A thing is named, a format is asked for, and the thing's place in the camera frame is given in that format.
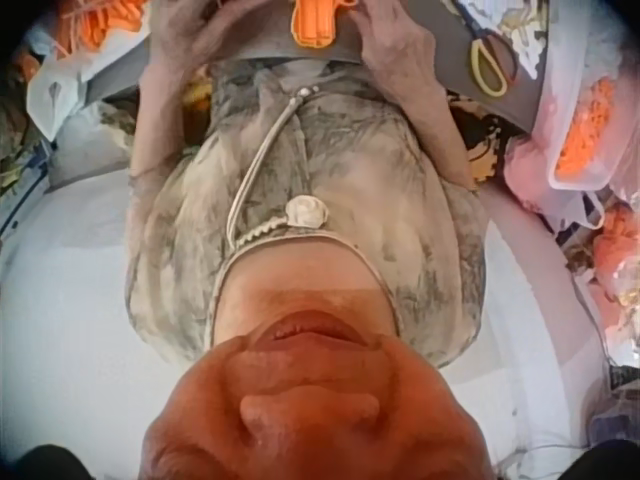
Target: patterned blouse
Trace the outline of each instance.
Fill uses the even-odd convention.
[[[213,75],[204,145],[133,184],[126,303],[138,334],[195,362],[239,257],[328,237],[377,276],[400,338],[436,366],[457,358],[478,335],[485,289],[475,194],[438,177],[362,67],[253,60]]]

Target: mouth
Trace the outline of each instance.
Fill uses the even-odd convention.
[[[320,311],[296,312],[260,333],[253,350],[288,350],[319,346],[331,350],[363,350],[369,345],[351,325]]]

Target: table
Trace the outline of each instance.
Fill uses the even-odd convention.
[[[471,33],[462,21],[452,15],[439,0],[407,0],[409,14],[420,25],[433,32],[438,42],[436,75],[449,90],[480,102],[492,113],[500,115],[527,133],[533,131],[542,95],[546,52],[538,65],[538,78],[531,79],[523,70],[518,83],[500,99],[484,94],[471,76],[469,46]],[[359,62],[360,36],[346,15],[339,15],[338,36],[334,45],[322,50],[299,47],[291,36],[293,6],[288,2],[274,4],[243,20],[234,42],[242,47],[236,58],[316,57]],[[137,84],[148,61],[147,42],[109,66],[89,82],[87,103],[105,98]]]

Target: hand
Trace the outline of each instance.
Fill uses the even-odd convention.
[[[231,29],[245,15],[271,0],[154,0],[150,65],[186,78],[220,58]]]
[[[442,87],[435,74],[436,40],[414,22],[401,0],[361,0],[366,13],[350,16],[362,35],[362,60],[387,100],[411,105]]]

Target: elderly woman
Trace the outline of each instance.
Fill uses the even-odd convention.
[[[145,341],[195,365],[141,475],[485,478],[482,435],[434,369],[476,338],[485,285],[434,39],[400,0],[363,0],[366,68],[223,61],[269,2],[154,2],[126,300]],[[210,131],[187,154],[182,93],[211,61]]]

